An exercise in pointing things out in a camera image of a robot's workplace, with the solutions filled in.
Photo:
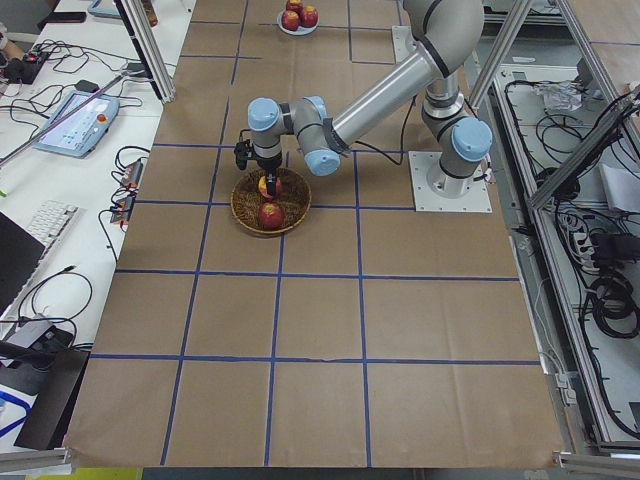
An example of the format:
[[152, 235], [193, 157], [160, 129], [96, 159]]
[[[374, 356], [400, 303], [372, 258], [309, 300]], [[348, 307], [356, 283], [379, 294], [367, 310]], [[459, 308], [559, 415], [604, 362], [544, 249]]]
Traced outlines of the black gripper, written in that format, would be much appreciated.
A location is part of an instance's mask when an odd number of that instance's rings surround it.
[[278, 178], [278, 169], [282, 165], [282, 153], [263, 154], [257, 150], [254, 151], [254, 159], [261, 169], [265, 171], [266, 176], [266, 192], [270, 199], [276, 197], [276, 181]]

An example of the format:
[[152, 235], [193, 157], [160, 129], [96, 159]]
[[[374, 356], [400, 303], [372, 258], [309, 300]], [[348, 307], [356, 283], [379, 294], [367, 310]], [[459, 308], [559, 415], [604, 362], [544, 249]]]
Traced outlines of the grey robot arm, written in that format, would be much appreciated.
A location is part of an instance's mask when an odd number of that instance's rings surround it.
[[405, 1], [413, 50], [383, 79], [336, 117], [324, 101], [308, 96], [293, 103], [256, 98], [248, 106], [249, 139], [236, 144], [236, 165], [253, 160], [275, 190], [282, 162], [281, 138], [296, 137], [309, 170], [316, 176], [334, 173], [341, 156], [380, 121], [419, 93], [425, 95], [421, 116], [442, 153], [428, 170], [430, 189], [444, 198], [467, 194], [478, 165], [493, 142], [488, 125], [464, 110], [457, 71], [478, 43], [484, 25], [479, 1]]
[[479, 36], [484, 24], [484, 9], [481, 1], [403, 1], [412, 34], [415, 37], [435, 35]]

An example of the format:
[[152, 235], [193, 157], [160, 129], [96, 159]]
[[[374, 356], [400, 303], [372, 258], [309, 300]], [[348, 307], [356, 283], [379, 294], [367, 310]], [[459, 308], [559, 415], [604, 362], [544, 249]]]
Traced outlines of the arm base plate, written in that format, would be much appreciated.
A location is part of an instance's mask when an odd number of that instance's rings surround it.
[[456, 179], [441, 169], [441, 153], [410, 151], [409, 163], [416, 212], [491, 214], [487, 182], [480, 165], [471, 177]]
[[391, 28], [391, 37], [396, 65], [412, 56], [423, 57], [423, 48], [414, 39], [410, 26], [394, 25]]

